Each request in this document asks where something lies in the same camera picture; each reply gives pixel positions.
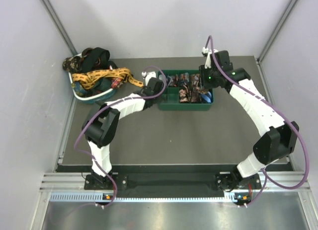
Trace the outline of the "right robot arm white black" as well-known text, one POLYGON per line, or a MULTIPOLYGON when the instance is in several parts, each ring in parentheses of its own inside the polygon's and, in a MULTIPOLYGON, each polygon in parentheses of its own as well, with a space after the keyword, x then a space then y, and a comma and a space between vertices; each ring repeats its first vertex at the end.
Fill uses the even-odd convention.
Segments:
POLYGON ((206 89, 223 88, 235 99, 254 122, 260 139, 252 153, 230 172, 232 188, 244 188, 250 178, 268 165, 287 157, 295 148, 299 130, 296 122, 293 129, 265 104, 250 75, 243 68, 234 69, 228 51, 212 52, 203 48, 205 64, 199 67, 201 82, 206 89))

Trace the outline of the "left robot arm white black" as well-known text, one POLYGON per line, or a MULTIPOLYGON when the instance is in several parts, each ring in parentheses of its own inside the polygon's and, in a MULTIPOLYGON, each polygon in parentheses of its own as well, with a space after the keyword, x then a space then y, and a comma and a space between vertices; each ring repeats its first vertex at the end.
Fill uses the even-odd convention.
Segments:
POLYGON ((91 174, 85 178, 85 190, 111 188, 110 143, 115 137, 119 120, 150 108, 165 88, 166 81, 152 77, 140 91, 116 101, 94 105, 82 126, 92 155, 91 174))

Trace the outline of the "brown floral tie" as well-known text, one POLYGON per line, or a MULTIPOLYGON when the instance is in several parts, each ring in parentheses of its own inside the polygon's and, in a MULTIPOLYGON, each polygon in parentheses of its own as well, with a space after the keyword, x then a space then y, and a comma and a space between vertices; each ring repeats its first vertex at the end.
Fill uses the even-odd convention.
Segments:
POLYGON ((209 89, 201 88, 198 90, 201 95, 206 95, 209 93, 209 89))

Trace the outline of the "green compartment tray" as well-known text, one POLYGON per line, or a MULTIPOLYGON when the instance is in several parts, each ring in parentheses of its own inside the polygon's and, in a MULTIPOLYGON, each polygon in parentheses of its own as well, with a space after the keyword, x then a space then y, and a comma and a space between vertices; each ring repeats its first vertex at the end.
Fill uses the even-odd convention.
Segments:
MULTIPOLYGON (((173 76, 173 75, 180 75, 181 73, 189 73, 191 76, 192 74, 200 74, 197 70, 163 70, 163 73, 158 73, 159 75, 173 76)), ((161 111, 207 111, 210 109, 212 103, 214 102, 213 91, 209 89, 212 93, 212 103, 179 103, 179 90, 183 88, 188 90, 189 100, 191 97, 191 91, 199 90, 204 88, 201 82, 200 76, 200 84, 198 88, 191 87, 191 81, 189 82, 189 86, 182 86, 180 87, 169 87, 165 89, 164 93, 161 96, 161 101, 158 104, 158 108, 161 111)))

